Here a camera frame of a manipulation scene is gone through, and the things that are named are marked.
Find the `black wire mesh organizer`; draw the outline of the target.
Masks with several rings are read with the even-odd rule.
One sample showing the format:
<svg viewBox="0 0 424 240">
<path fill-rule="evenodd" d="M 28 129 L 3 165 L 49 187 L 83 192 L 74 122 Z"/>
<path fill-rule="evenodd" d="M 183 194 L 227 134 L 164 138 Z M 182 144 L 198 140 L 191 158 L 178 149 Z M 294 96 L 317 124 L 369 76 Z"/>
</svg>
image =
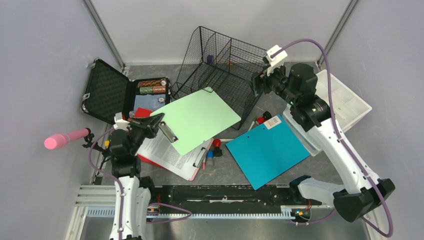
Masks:
<svg viewBox="0 0 424 240">
<path fill-rule="evenodd" d="M 208 55 L 214 56 L 211 65 Z M 239 130 L 261 96 L 254 96 L 251 77 L 263 69 L 265 55 L 261 47 L 199 26 L 191 35 L 171 96 L 177 100 L 211 87 L 241 117 L 232 126 Z"/>
</svg>

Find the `light green clipboard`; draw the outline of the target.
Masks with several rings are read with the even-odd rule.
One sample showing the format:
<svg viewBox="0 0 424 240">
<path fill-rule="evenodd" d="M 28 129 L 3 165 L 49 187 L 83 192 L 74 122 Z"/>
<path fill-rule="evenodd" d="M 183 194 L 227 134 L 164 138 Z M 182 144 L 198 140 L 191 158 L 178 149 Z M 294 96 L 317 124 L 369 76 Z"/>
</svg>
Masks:
<svg viewBox="0 0 424 240">
<path fill-rule="evenodd" d="M 211 88 L 205 87 L 157 109 L 176 136 L 174 149 L 185 155 L 241 121 L 241 117 Z"/>
</svg>

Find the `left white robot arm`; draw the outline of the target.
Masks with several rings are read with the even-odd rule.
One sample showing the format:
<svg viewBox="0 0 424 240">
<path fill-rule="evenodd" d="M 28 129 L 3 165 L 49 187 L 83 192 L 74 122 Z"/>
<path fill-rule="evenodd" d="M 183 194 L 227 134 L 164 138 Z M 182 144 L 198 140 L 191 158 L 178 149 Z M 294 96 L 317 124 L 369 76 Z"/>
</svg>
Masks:
<svg viewBox="0 0 424 240">
<path fill-rule="evenodd" d="M 146 177 L 146 184 L 140 184 L 141 160 L 137 152 L 145 139 L 157 136 L 158 128 L 140 120 L 117 120 L 108 137 L 111 156 L 111 174 L 115 181 L 115 213 L 110 240 L 143 240 L 146 228 L 148 204 L 157 198 L 153 182 Z"/>
</svg>

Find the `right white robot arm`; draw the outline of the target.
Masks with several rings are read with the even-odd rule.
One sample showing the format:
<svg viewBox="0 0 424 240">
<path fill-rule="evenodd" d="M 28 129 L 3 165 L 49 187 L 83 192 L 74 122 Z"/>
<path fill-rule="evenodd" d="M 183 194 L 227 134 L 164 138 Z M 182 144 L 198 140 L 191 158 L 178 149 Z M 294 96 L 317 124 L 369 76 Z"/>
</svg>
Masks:
<svg viewBox="0 0 424 240">
<path fill-rule="evenodd" d="M 290 116 L 277 115 L 227 144 L 249 183 L 259 189 L 308 156 L 297 138 L 317 144 L 327 155 L 342 179 L 332 184 L 303 175 L 291 182 L 289 199 L 302 204 L 307 199 L 330 205 L 348 222 L 383 207 L 391 217 L 387 198 L 395 190 L 394 183 L 381 179 L 372 171 L 339 128 L 331 98 L 316 93 L 321 78 L 304 63 L 294 64 L 289 72 L 281 66 L 266 65 L 254 72 L 251 90 L 274 92 L 286 101 Z"/>
</svg>

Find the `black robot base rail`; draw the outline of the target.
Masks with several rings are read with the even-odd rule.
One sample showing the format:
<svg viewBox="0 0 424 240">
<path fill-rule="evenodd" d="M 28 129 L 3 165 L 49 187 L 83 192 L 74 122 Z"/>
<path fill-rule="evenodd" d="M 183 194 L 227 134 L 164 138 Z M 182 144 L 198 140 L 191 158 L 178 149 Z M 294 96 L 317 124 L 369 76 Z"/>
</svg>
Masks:
<svg viewBox="0 0 424 240">
<path fill-rule="evenodd" d="M 144 210 L 159 214 L 265 215 L 279 214 L 281 207 L 320 206 L 317 200 L 295 196 L 287 185 L 265 185 L 255 190 L 250 185 L 157 185 Z"/>
</svg>

